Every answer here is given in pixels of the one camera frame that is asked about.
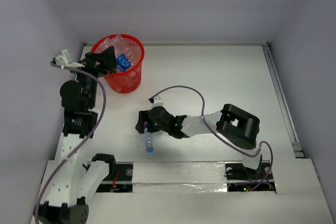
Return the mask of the blue label large bottle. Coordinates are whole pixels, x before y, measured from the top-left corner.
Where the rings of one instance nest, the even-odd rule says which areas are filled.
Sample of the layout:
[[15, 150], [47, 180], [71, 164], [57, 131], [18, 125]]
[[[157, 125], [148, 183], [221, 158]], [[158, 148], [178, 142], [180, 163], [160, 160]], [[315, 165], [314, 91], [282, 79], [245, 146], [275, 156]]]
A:
[[116, 63], [117, 63], [117, 68], [119, 69], [120, 72], [125, 72], [128, 69], [131, 68], [132, 64], [129, 61], [129, 59], [126, 57], [125, 54], [120, 54], [116, 58]]

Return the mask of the large clear plastic bottle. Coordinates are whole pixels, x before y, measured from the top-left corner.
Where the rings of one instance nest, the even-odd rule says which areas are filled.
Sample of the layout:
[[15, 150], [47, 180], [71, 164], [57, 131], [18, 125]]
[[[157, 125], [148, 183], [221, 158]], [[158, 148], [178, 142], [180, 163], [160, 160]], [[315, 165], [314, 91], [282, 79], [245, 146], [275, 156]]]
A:
[[126, 39], [121, 36], [121, 34], [117, 34], [113, 38], [107, 37], [100, 44], [101, 50], [105, 50], [109, 46], [114, 46], [116, 56], [115, 58], [117, 58], [120, 54], [125, 54], [131, 62], [132, 66], [134, 66], [138, 62], [135, 52], [133, 51], [131, 46], [129, 46]]

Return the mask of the blue cap small bottle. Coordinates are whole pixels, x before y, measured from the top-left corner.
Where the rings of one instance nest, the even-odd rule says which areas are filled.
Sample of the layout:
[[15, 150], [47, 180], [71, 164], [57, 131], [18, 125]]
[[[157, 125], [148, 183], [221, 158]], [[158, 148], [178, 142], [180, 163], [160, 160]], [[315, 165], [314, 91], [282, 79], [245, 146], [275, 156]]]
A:
[[144, 129], [144, 144], [146, 148], [147, 153], [153, 153], [154, 152], [154, 138], [152, 133], [149, 132], [148, 128], [146, 127]]

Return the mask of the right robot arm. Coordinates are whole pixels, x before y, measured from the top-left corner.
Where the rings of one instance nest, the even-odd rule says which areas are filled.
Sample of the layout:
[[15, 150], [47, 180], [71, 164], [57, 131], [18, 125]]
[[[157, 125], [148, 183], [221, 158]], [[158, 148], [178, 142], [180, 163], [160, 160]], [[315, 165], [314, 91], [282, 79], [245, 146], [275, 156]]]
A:
[[172, 115], [163, 106], [154, 106], [150, 110], [139, 111], [135, 129], [139, 134], [162, 131], [176, 139], [212, 133], [242, 154], [240, 172], [246, 177], [253, 178], [261, 171], [262, 155], [257, 146], [260, 119], [232, 104], [200, 116]]

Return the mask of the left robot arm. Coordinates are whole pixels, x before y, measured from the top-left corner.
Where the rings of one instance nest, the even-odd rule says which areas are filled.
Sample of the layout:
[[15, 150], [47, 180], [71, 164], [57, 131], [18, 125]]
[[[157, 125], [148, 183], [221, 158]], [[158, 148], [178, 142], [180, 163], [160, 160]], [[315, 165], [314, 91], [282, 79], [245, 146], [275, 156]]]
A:
[[96, 154], [84, 167], [93, 135], [107, 104], [106, 91], [99, 80], [117, 69], [115, 49], [89, 52], [76, 62], [62, 50], [50, 63], [54, 68], [76, 75], [60, 88], [64, 125], [57, 166], [41, 189], [34, 208], [35, 223], [86, 223], [89, 203], [104, 179], [116, 174], [111, 154]]

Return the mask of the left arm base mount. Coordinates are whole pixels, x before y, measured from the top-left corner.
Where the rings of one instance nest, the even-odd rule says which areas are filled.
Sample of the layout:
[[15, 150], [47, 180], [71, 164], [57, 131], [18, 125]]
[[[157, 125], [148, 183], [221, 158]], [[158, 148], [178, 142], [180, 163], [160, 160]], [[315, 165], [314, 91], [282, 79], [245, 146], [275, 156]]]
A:
[[133, 163], [117, 163], [114, 175], [107, 176], [97, 193], [131, 193], [133, 191]]

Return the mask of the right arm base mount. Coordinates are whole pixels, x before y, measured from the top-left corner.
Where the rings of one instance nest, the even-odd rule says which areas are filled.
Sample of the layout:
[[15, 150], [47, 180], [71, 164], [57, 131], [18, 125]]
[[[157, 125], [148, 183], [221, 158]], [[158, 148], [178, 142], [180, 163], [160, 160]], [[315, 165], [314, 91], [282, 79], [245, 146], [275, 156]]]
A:
[[270, 163], [262, 162], [257, 170], [246, 168], [242, 163], [226, 163], [224, 177], [227, 180], [228, 192], [249, 192], [255, 186], [260, 185], [254, 191], [276, 191], [272, 173], [269, 173]]

